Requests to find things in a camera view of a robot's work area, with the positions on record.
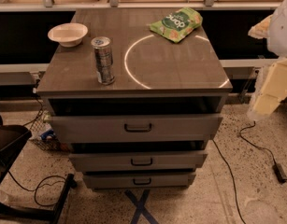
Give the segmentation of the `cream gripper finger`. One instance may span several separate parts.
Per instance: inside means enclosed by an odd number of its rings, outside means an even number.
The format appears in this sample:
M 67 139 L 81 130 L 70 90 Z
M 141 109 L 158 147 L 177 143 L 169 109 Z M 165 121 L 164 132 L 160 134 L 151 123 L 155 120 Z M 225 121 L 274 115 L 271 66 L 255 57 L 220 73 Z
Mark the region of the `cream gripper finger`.
M 272 16 L 269 15 L 256 25 L 252 26 L 252 28 L 248 31 L 248 36 L 256 39 L 268 38 L 268 30 L 271 18 Z
M 272 63 L 259 72 L 247 116 L 267 118 L 285 98 L 287 98 L 287 59 Z

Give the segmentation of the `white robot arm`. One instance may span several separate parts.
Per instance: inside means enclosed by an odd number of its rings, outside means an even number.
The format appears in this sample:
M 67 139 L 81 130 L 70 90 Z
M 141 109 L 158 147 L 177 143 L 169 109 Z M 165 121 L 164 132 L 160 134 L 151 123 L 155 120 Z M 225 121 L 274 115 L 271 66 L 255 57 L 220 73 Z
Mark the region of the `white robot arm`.
M 252 26 L 248 35 L 267 39 L 267 49 L 280 59 L 263 67 L 255 82 L 247 116 L 259 121 L 271 115 L 287 98 L 287 0 L 274 13 Z

